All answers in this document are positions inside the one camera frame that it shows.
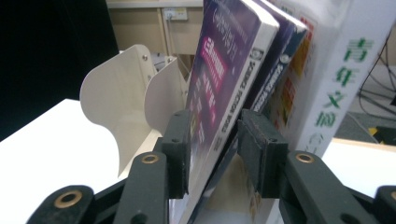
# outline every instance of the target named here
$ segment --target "wall outlet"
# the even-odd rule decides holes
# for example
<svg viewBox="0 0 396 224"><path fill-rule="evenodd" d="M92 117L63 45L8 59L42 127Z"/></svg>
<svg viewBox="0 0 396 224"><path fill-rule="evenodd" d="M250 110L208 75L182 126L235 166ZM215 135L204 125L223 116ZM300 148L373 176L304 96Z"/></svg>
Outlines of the wall outlet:
<svg viewBox="0 0 396 224"><path fill-rule="evenodd" d="M185 7L165 7L163 15L168 21L186 21L188 19Z"/></svg>

